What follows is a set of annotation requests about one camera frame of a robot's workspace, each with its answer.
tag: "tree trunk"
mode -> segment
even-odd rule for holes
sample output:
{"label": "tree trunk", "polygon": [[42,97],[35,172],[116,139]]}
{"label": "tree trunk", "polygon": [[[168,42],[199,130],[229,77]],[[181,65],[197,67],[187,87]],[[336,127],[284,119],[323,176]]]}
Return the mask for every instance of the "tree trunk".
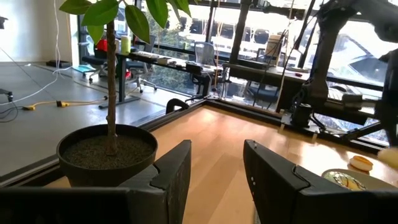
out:
{"label": "tree trunk", "polygon": [[114,156],[117,153],[116,147],[116,90],[115,90],[115,61],[116,61],[116,45],[114,43],[114,21],[106,25],[106,41],[108,42],[108,142],[106,145],[106,154]]}

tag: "black pot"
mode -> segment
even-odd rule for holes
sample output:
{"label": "black pot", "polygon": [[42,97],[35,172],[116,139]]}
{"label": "black pot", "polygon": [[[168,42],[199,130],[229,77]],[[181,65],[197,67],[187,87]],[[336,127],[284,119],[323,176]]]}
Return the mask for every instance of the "black pot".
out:
{"label": "black pot", "polygon": [[154,151],[148,158],[129,167],[99,170],[73,165],[62,157],[63,153],[77,142],[96,136],[105,136],[107,133],[108,125],[100,124],[74,131],[59,142],[57,146],[57,156],[60,160],[60,167],[63,173],[68,177],[72,187],[116,187],[154,163],[157,150],[156,138],[151,133],[141,128],[124,124],[116,125],[116,134],[140,138],[150,144]]}

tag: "white wall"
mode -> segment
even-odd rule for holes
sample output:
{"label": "white wall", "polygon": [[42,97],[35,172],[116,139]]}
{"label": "white wall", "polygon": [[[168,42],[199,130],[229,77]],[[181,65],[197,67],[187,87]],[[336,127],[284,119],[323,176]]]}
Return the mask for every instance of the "white wall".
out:
{"label": "white wall", "polygon": [[[72,37],[77,38],[77,27],[74,26],[71,33],[68,26],[70,16],[58,10],[62,2],[64,0],[56,0],[58,47],[61,60],[72,61],[71,40]],[[53,0],[0,0],[0,16],[8,18],[5,29],[0,30],[0,48],[14,61],[45,62],[55,59],[57,26]],[[11,59],[0,51],[0,62],[9,61]]]}

